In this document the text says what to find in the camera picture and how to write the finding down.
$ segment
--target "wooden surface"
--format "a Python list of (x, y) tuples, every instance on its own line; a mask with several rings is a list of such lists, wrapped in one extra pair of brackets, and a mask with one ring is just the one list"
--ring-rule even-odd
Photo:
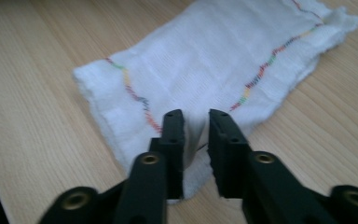
[[(324, 0), (358, 15), (358, 1)], [(72, 80), (72, 69), (130, 47), (190, 1), (0, 1), (0, 198), (11, 223), (36, 223), (75, 186), (109, 189), (125, 178)], [(325, 53), (250, 136), (301, 182), (326, 194), (358, 186), (358, 30)], [(169, 208), (169, 223), (243, 223), (240, 201), (212, 179)]]

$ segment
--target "colorful stitched line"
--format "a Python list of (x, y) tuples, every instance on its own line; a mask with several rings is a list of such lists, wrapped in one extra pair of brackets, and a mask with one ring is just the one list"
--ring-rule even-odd
[[(296, 2), (295, 0), (292, 0), (297, 8), (303, 12), (307, 12), (307, 13), (312, 13), (314, 14), (317, 18), (321, 19), (321, 17), (319, 17), (316, 13), (312, 12), (312, 11), (307, 11), (307, 10), (304, 10), (301, 8), (300, 4), (298, 2)], [(272, 66), (275, 62), (275, 59), (278, 55), (278, 53), (284, 51), (285, 49), (287, 49), (293, 42), (295, 42), (296, 40), (304, 37), (304, 36), (307, 36), (309, 34), (311, 34), (313, 31), (315, 31), (318, 27), (324, 25), (323, 23), (317, 23), (315, 24), (314, 27), (312, 27), (311, 29), (309, 29), (308, 31), (302, 33), (301, 35), (297, 35), (297, 36), (294, 36), (292, 38), (290, 38), (286, 43), (284, 43), (283, 45), (281, 45), (280, 47), (274, 49), (271, 53), (271, 56), (269, 57), (269, 59), (267, 60), (266, 63), (263, 63), (259, 70), (258, 70), (258, 73), (257, 75), (252, 79), (251, 82), (245, 84), (245, 90), (240, 98), (240, 100), (232, 105), (229, 109), (229, 111), (233, 111), (235, 110), (236, 108), (240, 107), (241, 105), (243, 105), (249, 98), (249, 95), (251, 93), (251, 88), (253, 88), (255, 85), (257, 85), (257, 83), (260, 81), (260, 79), (264, 76), (264, 72), (266, 71), (266, 69), (270, 66)]]
[(155, 122), (155, 120), (153, 119), (152, 114), (150, 113), (149, 101), (146, 98), (142, 97), (142, 96), (138, 96), (135, 93), (135, 91), (132, 89), (128, 69), (126, 67), (122, 66), (122, 65), (119, 65), (119, 64), (113, 62), (110, 58), (105, 58), (105, 59), (106, 59), (107, 62), (112, 64), (115, 68), (121, 70), (121, 72), (123, 74), (123, 77), (124, 77), (124, 84), (126, 86), (127, 93), (132, 97), (133, 100), (142, 103), (142, 105), (144, 106), (144, 112), (145, 112), (145, 117), (146, 117), (147, 123), (149, 123), (150, 126), (152, 126), (152, 128), (157, 133), (161, 133), (161, 131), (162, 131), (161, 127)]

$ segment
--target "cloth fold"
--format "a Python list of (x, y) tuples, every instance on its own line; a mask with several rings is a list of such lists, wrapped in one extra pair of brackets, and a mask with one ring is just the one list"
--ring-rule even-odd
[(198, 0), (135, 46), (76, 68), (74, 78), (127, 171), (159, 137), (163, 115), (182, 109), (189, 198), (212, 173), (201, 147), (209, 109), (228, 112), (248, 135), (357, 26), (344, 7), (314, 0)]

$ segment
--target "gauze cloth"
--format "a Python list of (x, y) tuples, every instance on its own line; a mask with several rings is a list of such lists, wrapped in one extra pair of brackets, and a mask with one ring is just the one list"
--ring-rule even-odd
[(248, 135), (357, 26), (345, 8), (314, 0), (198, 0), (135, 46), (76, 68), (74, 77), (127, 171), (160, 137), (163, 115), (182, 109), (189, 198), (212, 173), (202, 134), (210, 108), (228, 112)]

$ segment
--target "towel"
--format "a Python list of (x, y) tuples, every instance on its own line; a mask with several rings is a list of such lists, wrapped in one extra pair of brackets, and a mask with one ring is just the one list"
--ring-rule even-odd
[(344, 7), (315, 0), (198, 0), (133, 47), (76, 68), (74, 78), (127, 171), (160, 137), (163, 115), (182, 109), (189, 198), (212, 173), (210, 108), (248, 135), (357, 26)]

